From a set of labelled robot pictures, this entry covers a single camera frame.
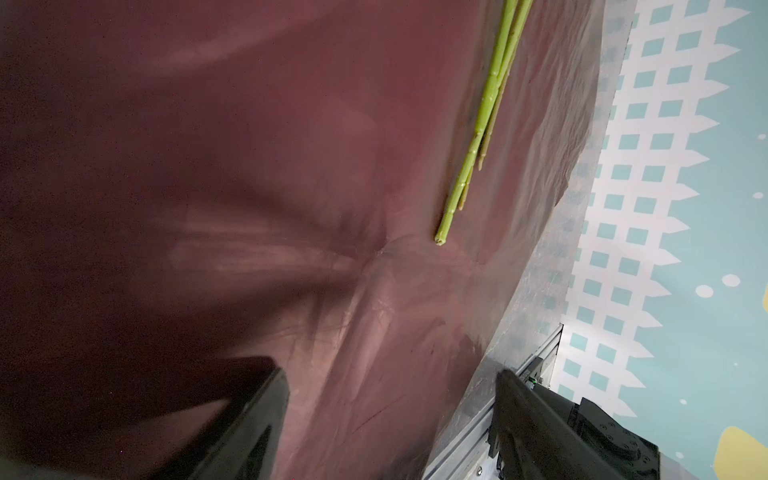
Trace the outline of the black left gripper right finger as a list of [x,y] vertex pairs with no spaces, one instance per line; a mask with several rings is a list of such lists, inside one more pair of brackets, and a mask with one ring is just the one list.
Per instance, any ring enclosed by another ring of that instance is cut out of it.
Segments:
[[489,444],[502,479],[621,477],[508,369],[496,375]]

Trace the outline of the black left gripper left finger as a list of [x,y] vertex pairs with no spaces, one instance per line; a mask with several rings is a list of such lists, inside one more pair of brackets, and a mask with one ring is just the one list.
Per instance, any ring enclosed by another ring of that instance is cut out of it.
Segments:
[[146,382],[145,410],[155,414],[225,400],[193,440],[154,479],[268,479],[290,389],[272,358],[207,359],[175,365]]

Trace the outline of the dark red wrapping paper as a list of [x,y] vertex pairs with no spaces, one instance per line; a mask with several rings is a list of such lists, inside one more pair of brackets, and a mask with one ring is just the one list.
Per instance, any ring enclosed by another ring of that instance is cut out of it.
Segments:
[[602,1],[536,1],[444,245],[500,1],[5,1],[1,475],[154,479],[272,358],[274,479],[418,479],[588,136]]

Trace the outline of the light blue fake flower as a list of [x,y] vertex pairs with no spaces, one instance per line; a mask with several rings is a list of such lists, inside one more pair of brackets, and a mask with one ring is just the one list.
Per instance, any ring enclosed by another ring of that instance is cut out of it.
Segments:
[[481,170],[483,168],[484,160],[487,155],[487,151],[489,149],[495,122],[498,116],[498,111],[503,99],[507,80],[509,78],[511,66],[514,61],[516,51],[517,51],[524,27],[528,18],[528,15],[533,5],[533,2],[531,0],[524,0],[524,1],[517,1],[517,2],[518,4],[517,4],[516,15],[514,17],[512,30],[509,35],[503,64],[499,71],[497,97],[496,97],[495,103],[493,104],[490,119],[487,124],[487,128],[485,130],[484,136],[482,138],[477,158],[475,160],[475,164],[477,165],[478,170]]

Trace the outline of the pink orange fake rose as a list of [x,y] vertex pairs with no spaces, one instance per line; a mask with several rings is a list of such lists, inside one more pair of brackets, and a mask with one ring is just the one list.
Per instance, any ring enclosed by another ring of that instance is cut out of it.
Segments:
[[498,92],[499,71],[503,64],[509,35],[511,33],[513,20],[516,15],[517,4],[518,2],[513,0],[506,0],[504,2],[502,18],[496,36],[491,63],[484,83],[483,93],[473,129],[473,138],[469,144],[468,151],[462,162],[461,169],[453,183],[452,190],[446,199],[440,224],[434,237],[435,243],[439,246],[442,246],[446,243],[454,214],[459,208],[462,194],[466,190],[468,178],[473,171],[474,163],[480,149],[480,144],[490,119],[491,110],[493,104],[495,103]]

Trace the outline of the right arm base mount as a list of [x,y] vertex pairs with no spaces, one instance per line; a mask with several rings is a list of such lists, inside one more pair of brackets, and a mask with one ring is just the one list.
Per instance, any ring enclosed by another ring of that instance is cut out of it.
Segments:
[[593,401],[582,398],[577,404],[541,385],[533,388],[565,421],[591,453],[612,467],[622,479],[660,479],[658,447],[622,427]]

